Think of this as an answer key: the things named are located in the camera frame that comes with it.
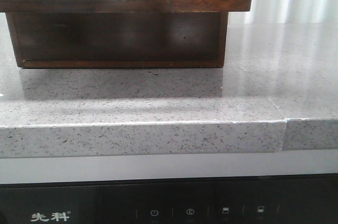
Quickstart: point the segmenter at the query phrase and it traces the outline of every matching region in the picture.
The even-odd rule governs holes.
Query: brand logo
[[[32,214],[31,222],[36,222],[36,221],[43,221],[43,222],[48,222],[48,221],[67,221],[70,216],[69,215],[71,212],[54,212],[50,215],[50,218],[48,218],[45,214],[42,213],[34,213]]]

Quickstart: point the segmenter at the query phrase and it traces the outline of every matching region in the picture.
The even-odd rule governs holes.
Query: gray quartz countertop
[[[338,25],[232,25],[216,69],[20,69],[0,14],[0,157],[338,148]]]

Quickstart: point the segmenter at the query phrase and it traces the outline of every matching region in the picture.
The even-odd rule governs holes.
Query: wooden base
[[[6,13],[23,68],[222,67],[228,13]]]

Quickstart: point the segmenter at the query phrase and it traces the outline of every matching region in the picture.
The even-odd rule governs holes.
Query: wooden frame
[[[19,67],[222,67],[228,12],[247,11],[250,3],[251,0],[0,0],[0,11],[6,12]],[[128,40],[125,49],[122,36]]]

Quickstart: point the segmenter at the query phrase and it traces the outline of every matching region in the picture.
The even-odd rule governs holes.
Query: timer icon
[[[189,208],[187,211],[186,211],[186,214],[188,215],[193,215],[195,213],[195,210],[194,209],[191,209]]]

